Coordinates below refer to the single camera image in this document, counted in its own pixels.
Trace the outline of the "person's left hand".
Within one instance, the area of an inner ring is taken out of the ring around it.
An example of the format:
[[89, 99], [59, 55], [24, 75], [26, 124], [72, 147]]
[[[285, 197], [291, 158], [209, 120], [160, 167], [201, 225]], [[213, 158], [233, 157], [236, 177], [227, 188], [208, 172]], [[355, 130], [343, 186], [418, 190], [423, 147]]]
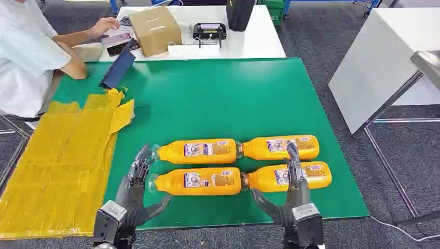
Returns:
[[119, 28], [120, 24], [116, 18], [100, 18], [95, 25], [87, 30], [87, 37], [89, 39], [95, 39], [105, 34], [109, 30], [117, 30]]

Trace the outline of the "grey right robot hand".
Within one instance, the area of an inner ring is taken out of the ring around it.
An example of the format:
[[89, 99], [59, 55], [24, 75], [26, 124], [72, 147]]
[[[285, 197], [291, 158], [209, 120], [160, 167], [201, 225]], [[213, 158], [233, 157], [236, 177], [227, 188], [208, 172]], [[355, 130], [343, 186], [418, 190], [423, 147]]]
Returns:
[[296, 145], [293, 142], [288, 142], [286, 150], [289, 154], [289, 158], [285, 159], [289, 179], [286, 204], [276, 206], [267, 200], [258, 189], [252, 188], [251, 192], [257, 205], [273, 219], [276, 225], [290, 227], [295, 225], [292, 209], [310, 203], [310, 190], [307, 179], [301, 170]]

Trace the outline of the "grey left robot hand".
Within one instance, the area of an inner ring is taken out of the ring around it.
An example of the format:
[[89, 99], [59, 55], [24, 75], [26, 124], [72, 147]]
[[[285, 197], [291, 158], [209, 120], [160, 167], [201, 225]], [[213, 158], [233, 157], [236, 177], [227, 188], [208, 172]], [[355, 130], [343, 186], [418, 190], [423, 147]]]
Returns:
[[162, 213], [172, 199], [171, 195], [166, 194], [159, 203], [144, 206], [147, 177], [150, 166], [155, 162], [152, 154], [148, 144], [143, 146], [119, 185], [115, 202], [127, 210], [126, 218], [118, 229], [118, 234], [123, 238], [133, 236], [136, 227]]

